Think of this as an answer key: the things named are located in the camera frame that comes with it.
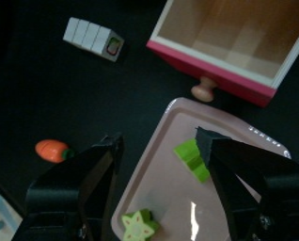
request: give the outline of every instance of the drawer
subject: drawer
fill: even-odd
[[[267,106],[299,55],[299,0],[168,0],[147,47]]]

